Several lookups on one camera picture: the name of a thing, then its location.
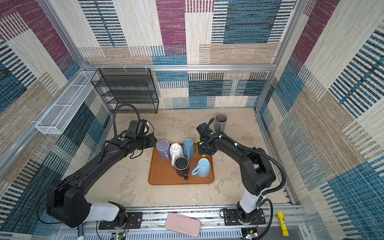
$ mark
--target blue mug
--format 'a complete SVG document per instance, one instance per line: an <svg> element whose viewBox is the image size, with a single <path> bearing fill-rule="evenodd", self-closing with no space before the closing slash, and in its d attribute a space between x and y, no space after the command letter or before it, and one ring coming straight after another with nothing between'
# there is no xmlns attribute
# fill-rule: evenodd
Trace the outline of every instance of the blue mug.
<svg viewBox="0 0 384 240"><path fill-rule="evenodd" d="M198 174L200 177L206 177L211 172L211 163L206 158L201 158L197 167L192 171L192 176Z"/></svg>
<svg viewBox="0 0 384 240"><path fill-rule="evenodd" d="M191 157L195 154L195 146L191 139L187 139L183 145L183 152L187 155L188 160L191 160Z"/></svg>

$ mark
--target orange-brown mat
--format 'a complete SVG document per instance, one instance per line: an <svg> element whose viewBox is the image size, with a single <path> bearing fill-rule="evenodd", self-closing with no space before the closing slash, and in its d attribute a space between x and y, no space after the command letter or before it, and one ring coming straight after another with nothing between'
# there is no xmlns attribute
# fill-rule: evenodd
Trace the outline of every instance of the orange-brown mat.
<svg viewBox="0 0 384 240"><path fill-rule="evenodd" d="M177 185L177 184L210 184L214 181L214 168L212 156L206 155L206 159L211 163L211 172L206 177L199 175L192 176L192 171L197 166L198 161L202 158L197 152L189 161L188 181L184 177L180 177L176 173L176 168L171 165L171 160L167 161L159 156L156 147L153 148L151 169L149 170L149 184L151 185Z"/></svg>

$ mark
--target white mesh basket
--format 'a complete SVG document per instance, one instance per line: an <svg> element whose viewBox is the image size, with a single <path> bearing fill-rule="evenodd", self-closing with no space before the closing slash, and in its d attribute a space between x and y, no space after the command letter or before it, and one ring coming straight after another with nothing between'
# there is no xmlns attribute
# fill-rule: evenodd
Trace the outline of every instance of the white mesh basket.
<svg viewBox="0 0 384 240"><path fill-rule="evenodd" d="M62 134L92 90L94 72L83 71L47 111L36 128L43 134Z"/></svg>

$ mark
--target pink case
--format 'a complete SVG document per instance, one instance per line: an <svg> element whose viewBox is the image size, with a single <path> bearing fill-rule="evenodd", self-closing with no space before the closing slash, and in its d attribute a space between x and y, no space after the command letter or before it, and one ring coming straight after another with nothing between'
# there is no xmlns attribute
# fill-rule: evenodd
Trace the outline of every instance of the pink case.
<svg viewBox="0 0 384 240"><path fill-rule="evenodd" d="M166 220L166 229L179 232L192 237L200 234L201 222L197 219L169 213Z"/></svg>

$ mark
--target purple mug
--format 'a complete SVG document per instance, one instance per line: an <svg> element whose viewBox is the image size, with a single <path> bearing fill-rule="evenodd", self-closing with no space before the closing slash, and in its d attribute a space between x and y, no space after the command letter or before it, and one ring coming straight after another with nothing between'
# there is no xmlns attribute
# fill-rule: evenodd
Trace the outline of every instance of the purple mug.
<svg viewBox="0 0 384 240"><path fill-rule="evenodd" d="M156 148L157 148L157 151L159 152L160 157L167 159L167 161L169 161L170 159L169 143L165 140L162 140L157 144Z"/></svg>

